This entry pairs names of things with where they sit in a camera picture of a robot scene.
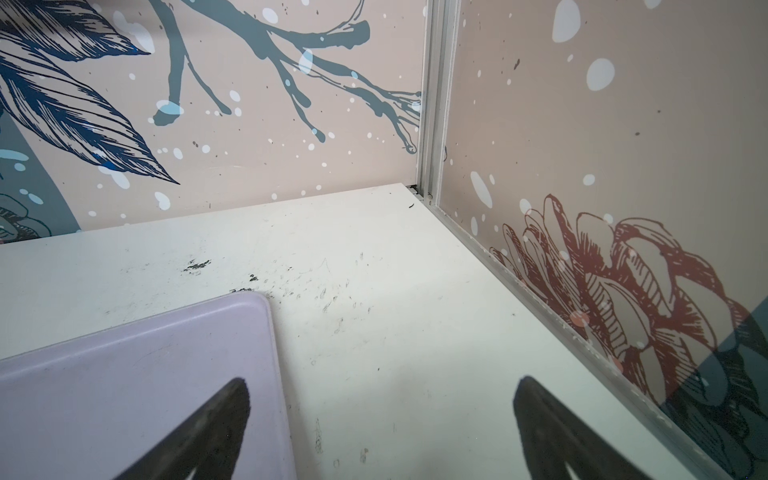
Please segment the navy blue leaf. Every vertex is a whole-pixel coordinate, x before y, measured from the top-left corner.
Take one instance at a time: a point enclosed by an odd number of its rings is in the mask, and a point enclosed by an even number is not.
[[[90,164],[177,183],[102,96],[4,31],[0,77],[0,104],[48,143]]]
[[[0,29],[61,60],[147,54],[85,0],[0,0]]]

